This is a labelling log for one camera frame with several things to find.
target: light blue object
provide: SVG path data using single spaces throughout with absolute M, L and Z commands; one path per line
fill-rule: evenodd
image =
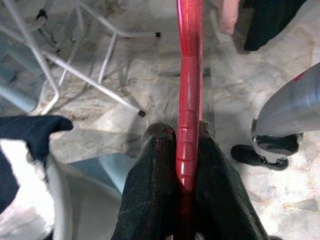
M 17 106 L 25 113 L 30 113 L 37 106 L 37 101 L 0 81 L 0 96 Z
M 35 76 L 38 77 L 44 74 L 30 49 L 0 32 L 0 61 L 6 54 L 10 55 Z
M 123 153 L 114 153 L 70 163 L 82 173 L 105 183 L 122 195 L 127 175 L 136 162 Z

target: red cane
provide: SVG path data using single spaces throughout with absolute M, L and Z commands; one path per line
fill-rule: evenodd
M 203 0 L 177 0 L 181 47 L 176 173 L 180 183 L 178 229 L 174 240 L 194 240 L 194 191 L 202 119 Z

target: black garment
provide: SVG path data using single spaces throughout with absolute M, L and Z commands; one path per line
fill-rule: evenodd
M 306 0 L 246 0 L 244 8 L 254 8 L 250 29 L 244 44 L 256 51 L 278 35 L 294 18 Z
M 0 139 L 26 141 L 32 157 L 45 163 L 49 153 L 49 135 L 72 128 L 72 123 L 61 116 L 2 117 Z M 15 199 L 18 189 L 11 166 L 0 152 L 0 214 Z
M 0 214 L 12 203 L 19 186 L 12 174 L 11 166 L 0 151 Z

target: white metal chair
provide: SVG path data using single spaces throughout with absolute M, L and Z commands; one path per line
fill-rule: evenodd
M 115 42 L 117 40 L 117 37 L 125 37 L 125 38 L 143 38 L 143 37 L 160 37 L 160 32 L 124 32 L 116 27 L 114 27 L 107 19 L 105 19 L 101 14 L 99 14 L 97 11 L 95 11 L 91 6 L 89 6 L 84 1 L 80 0 L 77 2 L 75 6 L 76 16 L 77 16 L 77 23 L 80 29 L 80 37 L 77 38 L 76 42 L 73 45 L 73 49 L 70 53 L 70 56 L 66 61 L 63 59 L 57 57 L 55 54 L 52 54 L 48 52 L 47 50 L 41 49 L 39 44 L 37 43 L 32 31 L 40 29 L 46 20 L 48 19 L 47 13 L 52 8 L 52 5 L 54 4 L 55 0 L 47 0 L 44 8 L 42 8 L 39 12 L 39 15 L 37 16 L 37 21 L 35 21 L 32 24 L 27 25 L 25 19 L 23 18 L 22 14 L 19 12 L 15 1 L 12 0 L 3 0 L 6 8 L 8 9 L 10 15 L 14 19 L 14 21 L 17 23 L 20 32 L 16 31 L 11 26 L 5 25 L 4 23 L 0 22 L 0 31 L 4 32 L 5 34 L 9 35 L 10 37 L 14 38 L 15 40 L 19 41 L 20 43 L 25 44 L 28 46 L 31 51 L 33 52 L 37 62 L 41 66 L 46 79 L 50 83 L 50 86 L 52 87 L 54 91 L 54 97 L 52 100 L 48 103 L 48 105 L 43 109 L 41 112 L 41 115 L 47 114 L 53 106 L 56 104 L 60 97 L 60 86 L 63 84 L 66 74 L 72 73 L 79 77 L 81 80 L 85 81 L 89 85 L 95 87 L 99 91 L 103 92 L 104 94 L 108 95 L 109 97 L 113 98 L 114 100 L 118 101 L 119 103 L 125 105 L 129 109 L 137 112 L 141 117 L 144 117 L 146 113 L 139 109 L 138 107 L 132 105 L 128 101 L 126 101 L 124 98 L 120 97 L 116 93 L 112 92 L 111 90 L 107 89 L 106 87 L 102 86 L 102 80 L 106 71 L 107 64 L 110 60 L 112 50 L 115 46 Z M 108 50 L 105 55 L 105 59 L 103 61 L 100 74 L 97 81 L 94 81 L 90 77 L 83 74 L 78 69 L 74 68 L 71 63 L 76 55 L 76 51 L 80 46 L 80 42 L 82 40 L 82 37 L 85 33 L 85 24 L 84 24 L 84 18 L 83 18 L 83 11 L 88 12 L 90 15 L 92 15 L 94 18 L 96 18 L 103 26 L 105 26 L 110 32 L 112 32 L 112 38 L 111 42 L 109 44 Z M 47 64 L 46 59 L 52 61 L 56 65 L 60 66 L 64 69 L 59 82 L 57 83 L 56 80 L 53 77 L 52 71 Z

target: black shoe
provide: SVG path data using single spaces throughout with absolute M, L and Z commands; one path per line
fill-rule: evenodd
M 231 149 L 231 156 L 240 163 L 252 166 L 267 167 L 276 171 L 285 170 L 288 165 L 288 159 L 278 159 L 276 162 L 268 162 L 264 156 L 258 155 L 252 146 L 235 145 Z

